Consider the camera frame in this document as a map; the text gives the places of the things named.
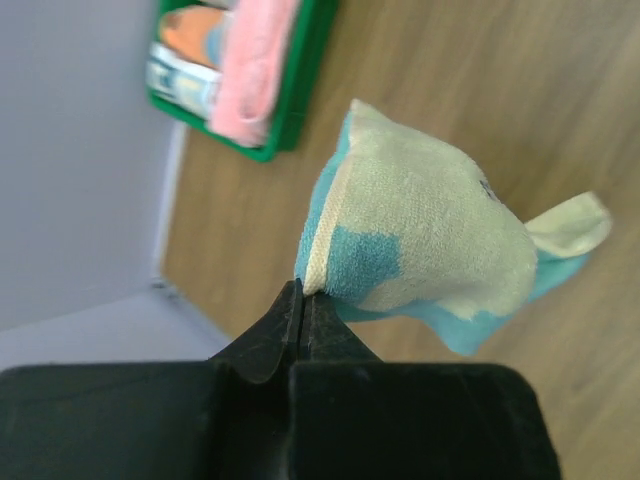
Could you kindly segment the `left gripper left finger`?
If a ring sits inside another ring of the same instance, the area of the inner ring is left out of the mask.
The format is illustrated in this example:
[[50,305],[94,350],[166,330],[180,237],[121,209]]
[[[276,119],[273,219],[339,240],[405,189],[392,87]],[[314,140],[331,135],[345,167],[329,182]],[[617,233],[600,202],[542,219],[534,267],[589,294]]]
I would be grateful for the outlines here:
[[284,285],[202,361],[14,367],[1,376],[5,479],[286,479],[287,373],[303,294]]

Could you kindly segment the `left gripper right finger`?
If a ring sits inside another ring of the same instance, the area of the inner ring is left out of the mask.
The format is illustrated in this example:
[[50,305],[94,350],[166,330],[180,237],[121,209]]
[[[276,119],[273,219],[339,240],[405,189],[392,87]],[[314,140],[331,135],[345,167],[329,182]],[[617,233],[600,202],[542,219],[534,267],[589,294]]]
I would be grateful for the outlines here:
[[305,302],[289,374],[294,479],[558,479],[536,393],[487,363],[385,363],[323,296]]

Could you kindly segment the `yellow green towel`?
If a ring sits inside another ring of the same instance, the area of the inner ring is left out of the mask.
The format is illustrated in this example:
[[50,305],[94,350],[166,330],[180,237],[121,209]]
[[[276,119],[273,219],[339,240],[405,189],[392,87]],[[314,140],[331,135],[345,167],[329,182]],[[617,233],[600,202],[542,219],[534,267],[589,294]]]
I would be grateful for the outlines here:
[[355,100],[314,187],[294,274],[346,322],[416,318],[472,355],[578,272],[612,223],[592,192],[521,221],[466,153]]

